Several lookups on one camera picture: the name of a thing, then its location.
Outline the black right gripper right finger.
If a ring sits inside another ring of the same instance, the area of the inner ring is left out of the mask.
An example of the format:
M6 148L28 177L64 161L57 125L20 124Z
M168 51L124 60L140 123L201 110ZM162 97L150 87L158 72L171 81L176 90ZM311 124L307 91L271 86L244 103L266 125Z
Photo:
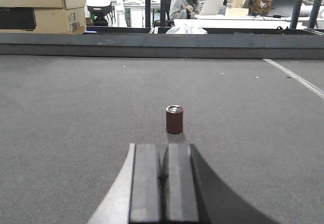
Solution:
M168 145L163 160L165 223L275 223L230 188L194 144Z

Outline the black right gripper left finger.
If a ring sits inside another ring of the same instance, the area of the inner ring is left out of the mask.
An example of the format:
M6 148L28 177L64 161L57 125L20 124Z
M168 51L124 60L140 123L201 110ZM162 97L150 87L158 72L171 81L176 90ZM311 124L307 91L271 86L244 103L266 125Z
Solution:
M88 223L160 223L158 178L155 145L131 143L119 174Z

